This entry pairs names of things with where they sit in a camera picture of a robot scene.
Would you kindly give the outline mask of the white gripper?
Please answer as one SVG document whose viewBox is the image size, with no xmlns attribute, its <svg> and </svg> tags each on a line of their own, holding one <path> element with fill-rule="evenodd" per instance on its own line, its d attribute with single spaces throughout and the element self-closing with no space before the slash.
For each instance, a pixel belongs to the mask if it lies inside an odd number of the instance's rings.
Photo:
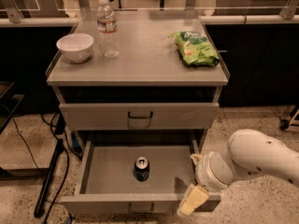
<svg viewBox="0 0 299 224">
<path fill-rule="evenodd" d="M 191 159 L 196 165 L 195 178 L 200 186 L 188 186 L 178 206 L 177 214 L 180 217 L 188 217 L 204 204 L 209 197 L 208 191 L 227 189 L 233 181 L 233 172 L 219 152 L 210 152 L 205 156 L 192 154 Z"/>
</svg>

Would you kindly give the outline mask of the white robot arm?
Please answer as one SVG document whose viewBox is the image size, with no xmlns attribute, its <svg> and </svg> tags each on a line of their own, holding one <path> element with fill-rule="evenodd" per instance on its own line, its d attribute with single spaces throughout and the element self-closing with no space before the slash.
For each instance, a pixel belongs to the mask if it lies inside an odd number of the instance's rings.
<svg viewBox="0 0 299 224">
<path fill-rule="evenodd" d="M 177 214 L 187 217 L 207 202 L 211 192 L 236 181 L 271 175 L 299 187 L 299 153 L 276 138 L 252 129 L 234 132 L 226 148 L 192 154 L 195 184 L 188 186 Z"/>
</svg>

